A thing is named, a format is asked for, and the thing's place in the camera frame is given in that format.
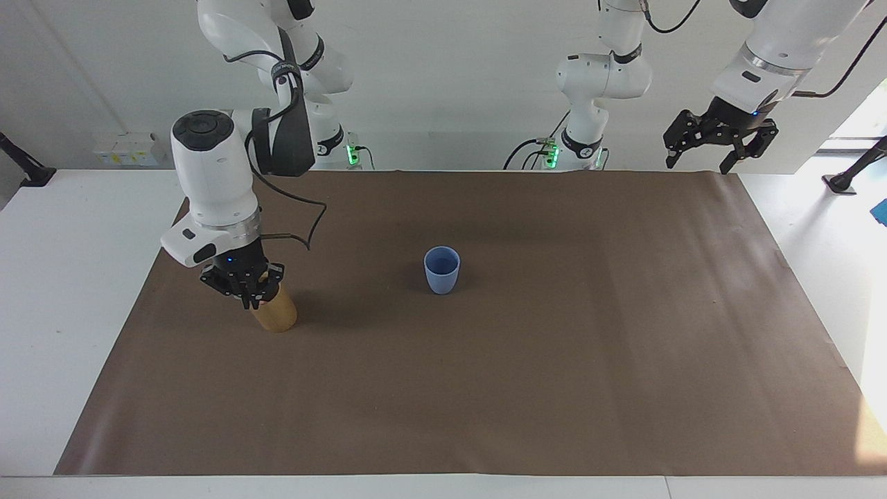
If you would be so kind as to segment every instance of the green light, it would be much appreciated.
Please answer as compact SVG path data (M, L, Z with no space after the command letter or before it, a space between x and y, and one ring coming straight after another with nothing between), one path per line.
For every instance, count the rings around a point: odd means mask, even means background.
M348 162L351 163L351 166L360 162L360 156L357 155L357 151L354 150L354 147L352 147L351 144L348 144L345 147L348 149Z
M552 170L557 168L557 158L561 155L561 148L557 146L552 146L552 151L548 153L548 159L546 160L546 166L551 168Z

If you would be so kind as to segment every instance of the brown table covering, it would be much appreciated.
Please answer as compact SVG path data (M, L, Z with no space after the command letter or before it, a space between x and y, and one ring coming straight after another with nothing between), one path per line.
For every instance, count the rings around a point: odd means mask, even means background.
M296 328L262 331L161 252L57 474L887 473L736 176L276 181L330 203L313 251L265 243ZM307 233L314 209L255 190L265 232ZM446 297L437 244L463 262Z

